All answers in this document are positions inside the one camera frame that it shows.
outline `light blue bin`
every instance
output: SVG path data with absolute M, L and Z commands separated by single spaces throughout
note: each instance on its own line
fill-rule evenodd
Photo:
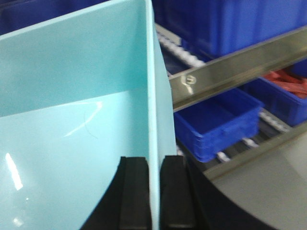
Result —
M 0 36 L 0 229 L 77 230 L 120 157 L 176 153 L 149 0 L 111 0 Z

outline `plastic crate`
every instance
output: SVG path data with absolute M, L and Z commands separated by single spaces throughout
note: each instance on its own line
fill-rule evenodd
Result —
M 0 1 L 0 35 L 71 13 L 107 0 Z
M 153 2 L 158 23 L 213 58 L 307 24 L 307 0 Z
M 149 0 L 112 0 L 0 36 L 0 229 L 78 230 L 121 156 L 176 154 Z
M 262 103 L 233 89 L 174 114 L 176 137 L 201 162 L 258 132 Z
M 307 119 L 307 99 L 301 99 L 264 78 L 256 79 L 241 89 L 262 101 L 265 108 L 290 126 Z

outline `blue storage bin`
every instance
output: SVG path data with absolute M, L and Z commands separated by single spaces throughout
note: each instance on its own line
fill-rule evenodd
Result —
M 0 2 L 0 35 L 107 0 L 5 0 Z
M 307 119 L 307 99 L 301 99 L 269 80 L 259 78 L 241 89 L 262 101 L 268 111 L 290 126 Z
M 159 8 L 162 26 L 214 58 L 307 24 L 307 0 L 165 0 Z
M 295 63 L 291 71 L 299 76 L 307 78 L 307 59 Z
M 174 114 L 176 137 L 197 160 L 208 162 L 217 152 L 258 132 L 262 103 L 233 89 Z
M 164 0 L 153 0 L 153 7 L 154 7 L 154 20 L 156 23 L 160 25 L 166 24 L 165 20 L 165 10 L 163 7 Z

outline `red plastic pieces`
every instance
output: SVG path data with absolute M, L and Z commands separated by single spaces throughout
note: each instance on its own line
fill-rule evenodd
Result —
M 307 98 L 307 79 L 303 77 L 292 77 L 284 70 L 271 71 L 265 75 L 264 78 L 282 87 L 297 97 L 305 99 Z

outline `shelf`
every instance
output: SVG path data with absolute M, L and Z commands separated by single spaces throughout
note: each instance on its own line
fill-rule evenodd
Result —
M 276 229 L 306 229 L 306 129 L 307 123 L 304 123 L 238 156 L 232 162 L 237 167 L 212 182 L 245 211 Z M 258 157 L 245 165 L 241 164 L 242 160 L 252 155 Z M 223 170 L 230 166 L 227 164 L 224 164 Z M 212 178 L 217 171 L 217 168 L 208 170 L 205 175 Z
M 170 77 L 174 112 L 307 57 L 307 26 Z
M 274 151 L 283 144 L 292 141 L 296 136 L 304 134 L 307 130 L 307 122 L 292 128 L 270 112 L 266 110 L 263 110 L 262 112 L 274 119 L 277 124 L 282 125 L 287 131 L 278 131 L 272 125 L 263 119 L 260 119 L 259 133 L 251 138 L 259 144 L 259 146 L 257 148 L 250 148 L 243 141 L 240 141 L 235 145 L 226 148 L 223 152 L 231 158 L 230 161 L 219 163 L 217 159 L 214 159 L 212 162 L 202 163 L 197 161 L 188 149 L 186 149 L 180 142 L 177 144 L 185 155 L 191 157 L 203 174 L 208 179 L 214 181 L 224 177 L 226 174 L 236 170 L 237 168 L 258 159 L 264 154 L 269 154 L 271 151 Z

